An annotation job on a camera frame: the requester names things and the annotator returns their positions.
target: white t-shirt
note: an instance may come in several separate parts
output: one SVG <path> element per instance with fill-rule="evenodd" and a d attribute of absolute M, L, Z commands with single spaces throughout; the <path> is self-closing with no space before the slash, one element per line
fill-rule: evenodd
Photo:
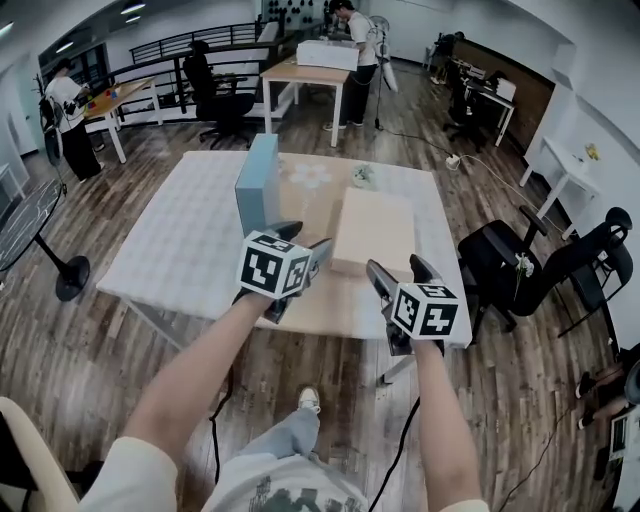
<path fill-rule="evenodd" d="M 162 450 L 123 437 L 109 451 L 102 471 L 80 502 L 79 512 L 176 512 L 178 469 Z M 344 475 L 300 455 L 242 455 L 224 465 L 202 512 L 343 510 L 367 512 L 367 500 Z M 489 512 L 473 500 L 443 512 Z"/>
<path fill-rule="evenodd" d="M 378 63 L 378 59 L 376 59 L 376 51 L 373 46 L 373 40 L 370 37 L 367 37 L 369 31 L 373 27 L 375 27 L 373 22 L 364 14 L 360 14 L 356 11 L 351 15 L 351 19 L 349 20 L 351 39 L 356 43 L 366 44 L 364 51 L 360 53 L 358 58 L 358 66 L 372 66 L 373 64 Z"/>
<path fill-rule="evenodd" d="M 64 112 L 65 103 L 73 103 L 73 100 L 80 94 L 82 87 L 75 83 L 68 76 L 59 76 L 51 80 L 51 83 L 47 85 L 45 94 L 53 98 L 53 100 L 60 105 L 63 111 L 62 121 L 60 121 L 60 133 L 66 133 L 69 130 L 73 130 L 82 122 L 84 109 L 76 107 L 73 114 L 67 114 Z"/>

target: ceiling light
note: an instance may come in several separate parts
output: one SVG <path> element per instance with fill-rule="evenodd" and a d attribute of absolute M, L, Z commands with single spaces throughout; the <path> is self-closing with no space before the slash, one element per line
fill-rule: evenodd
<path fill-rule="evenodd" d="M 127 4 L 122 9 L 122 11 L 120 11 L 120 14 L 130 14 L 132 12 L 139 11 L 145 5 L 146 4 L 144 2 L 142 2 L 142 1 L 140 1 L 140 0 L 135 0 L 133 2 L 127 2 Z"/>
<path fill-rule="evenodd" d="M 60 41 L 60 44 L 58 45 L 58 49 L 56 50 L 56 53 L 63 52 L 67 48 L 71 48 L 72 46 L 73 46 L 73 41 L 71 39 L 63 39 L 62 41 Z"/>
<path fill-rule="evenodd" d="M 9 30 L 11 30 L 11 27 L 13 27 L 13 21 L 10 21 L 4 27 L 0 28 L 0 36 L 3 36 L 7 32 L 9 32 Z"/>

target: shoe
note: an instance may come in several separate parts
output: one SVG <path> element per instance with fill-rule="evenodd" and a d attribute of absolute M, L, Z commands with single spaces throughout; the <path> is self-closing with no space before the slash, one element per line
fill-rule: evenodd
<path fill-rule="evenodd" d="M 343 125 L 340 125 L 340 126 L 338 126 L 338 130 L 344 130 L 346 127 L 347 127 L 347 125 L 346 125 L 346 124 L 345 124 L 344 126 L 343 126 Z M 322 129 L 323 129 L 325 132 L 331 132 L 331 131 L 333 131 L 333 123 L 324 123 L 324 124 L 322 125 Z"/>
<path fill-rule="evenodd" d="M 311 409 L 316 414 L 320 413 L 320 395 L 316 388 L 307 386 L 298 398 L 298 409 Z"/>
<path fill-rule="evenodd" d="M 576 398 L 580 400 L 584 395 L 593 389 L 596 385 L 596 381 L 591 378 L 589 372 L 584 372 L 578 387 L 576 387 Z"/>
<path fill-rule="evenodd" d="M 593 412 L 589 411 L 578 420 L 578 430 L 584 430 L 593 423 Z"/>

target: light blue box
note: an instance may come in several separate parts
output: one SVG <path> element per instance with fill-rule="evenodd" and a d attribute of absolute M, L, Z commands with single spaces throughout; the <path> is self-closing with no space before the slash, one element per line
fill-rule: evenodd
<path fill-rule="evenodd" d="M 281 221 L 278 171 L 278 136 L 256 135 L 236 181 L 236 201 L 244 236 Z"/>

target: black pants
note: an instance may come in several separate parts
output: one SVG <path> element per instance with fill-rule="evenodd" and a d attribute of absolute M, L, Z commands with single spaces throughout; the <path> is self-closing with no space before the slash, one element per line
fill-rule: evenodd
<path fill-rule="evenodd" d="M 367 100 L 369 99 L 369 86 L 377 67 L 376 64 L 358 66 L 357 71 L 349 73 L 342 90 L 340 126 L 347 124 L 347 121 L 362 123 L 364 120 L 364 112 L 367 110 Z"/>
<path fill-rule="evenodd" d="M 62 135 L 62 152 L 69 167 L 80 181 L 91 178 L 100 172 L 100 164 L 93 153 L 89 135 L 84 123 Z"/>

